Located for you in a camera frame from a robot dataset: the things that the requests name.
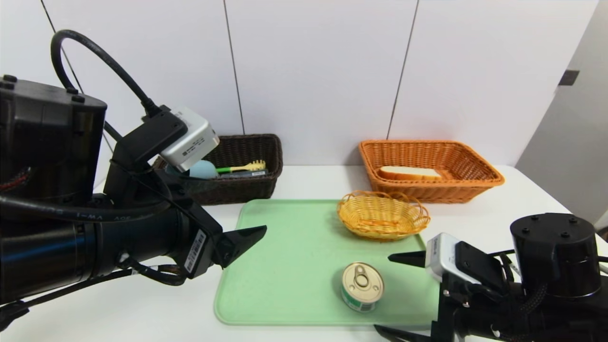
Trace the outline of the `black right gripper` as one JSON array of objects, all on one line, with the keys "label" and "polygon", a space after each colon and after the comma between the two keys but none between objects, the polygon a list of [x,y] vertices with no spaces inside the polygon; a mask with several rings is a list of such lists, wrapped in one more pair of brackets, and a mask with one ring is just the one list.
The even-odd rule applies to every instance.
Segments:
[{"label": "black right gripper", "polygon": [[[388,260],[426,268],[426,251],[394,253]],[[482,275],[473,283],[446,273],[439,286],[438,316],[431,329],[424,331],[426,335],[378,324],[374,328],[389,342],[463,342],[468,336],[501,341],[503,332],[497,325],[502,317],[502,304],[502,274],[495,280]]]}]

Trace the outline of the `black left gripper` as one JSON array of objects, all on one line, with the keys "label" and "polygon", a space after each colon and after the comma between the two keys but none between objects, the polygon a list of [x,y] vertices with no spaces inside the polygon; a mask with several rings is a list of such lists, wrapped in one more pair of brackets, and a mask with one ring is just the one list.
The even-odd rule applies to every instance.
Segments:
[{"label": "black left gripper", "polygon": [[174,260],[189,279],[198,277],[216,264],[230,266],[264,238],[267,226],[223,232],[221,225],[191,199],[177,202],[154,216],[133,221],[99,223],[95,227],[94,275],[108,275],[120,265],[124,254],[142,263],[167,256]]}]

